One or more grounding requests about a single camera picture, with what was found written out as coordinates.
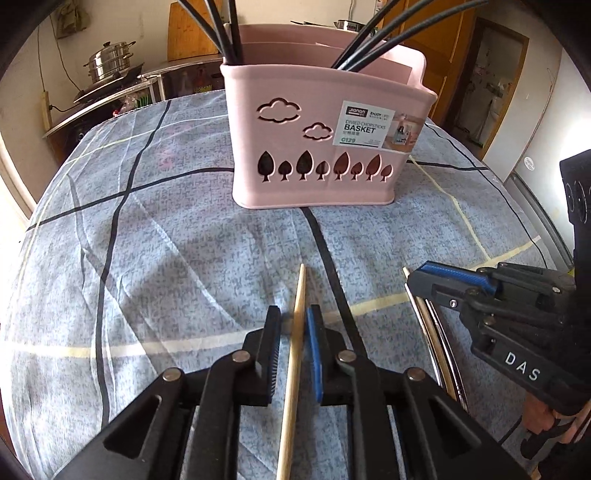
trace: bed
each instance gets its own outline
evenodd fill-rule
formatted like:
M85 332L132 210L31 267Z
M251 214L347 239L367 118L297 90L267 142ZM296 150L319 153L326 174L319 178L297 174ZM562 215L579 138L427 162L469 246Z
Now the bed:
M232 200L232 167L220 91L98 125L53 178L0 331L2 401L35 479L51 478L167 367L208 367L261 327L271 304L288 318L302 262L307 304L320 304L331 327L344 332L350 310L379 367L431 375L403 266L544 266L543 254L553 267L499 180L430 121L388 206L246 210ZM444 319L470 413L499 439L524 391L470 354L456 314ZM285 335L271 406L243 409L241 479L275 478L287 354ZM346 478L342 408L315 405L306 354L294 479ZM525 465L522 435L505 447Z

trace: wall outlet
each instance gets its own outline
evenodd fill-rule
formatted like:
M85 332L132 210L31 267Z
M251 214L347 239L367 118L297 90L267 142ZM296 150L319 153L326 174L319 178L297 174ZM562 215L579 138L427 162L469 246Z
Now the wall outlet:
M53 126L51 112L49 111L49 92L43 90L41 94L41 117L43 118L43 128L48 132Z

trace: bottle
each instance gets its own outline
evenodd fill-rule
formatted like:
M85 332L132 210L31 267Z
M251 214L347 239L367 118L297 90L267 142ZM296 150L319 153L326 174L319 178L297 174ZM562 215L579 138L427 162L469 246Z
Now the bottle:
M178 89L178 96L184 97L185 95L191 95L193 88L191 88L191 80L189 80L189 74L184 70L181 74L181 88Z
M193 92L203 93L211 92L213 90L212 78L208 75L204 68L197 71L197 76L193 82Z

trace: product label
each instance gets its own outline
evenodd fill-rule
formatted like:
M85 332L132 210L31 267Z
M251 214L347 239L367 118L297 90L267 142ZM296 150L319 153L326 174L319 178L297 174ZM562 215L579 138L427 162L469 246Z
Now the product label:
M344 101L333 145L410 152L423 126L420 118L373 105Z

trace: metal screw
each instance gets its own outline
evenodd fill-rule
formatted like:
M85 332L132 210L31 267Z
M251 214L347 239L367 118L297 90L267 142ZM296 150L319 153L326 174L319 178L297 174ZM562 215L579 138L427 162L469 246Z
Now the metal screw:
M243 364L244 362L248 362L251 359L251 354L249 354L246 350L236 350L232 354L232 360L234 360L237 364Z
M351 350L341 350L339 354L336 356L336 358L338 358L341 362L349 364L355 361L357 355L355 355L355 352Z
M181 378L181 371L176 367L167 368L162 374L165 382L176 382Z
M425 370L419 367L409 368L407 375L414 382L420 382L422 380L425 380L425 377L427 376Z

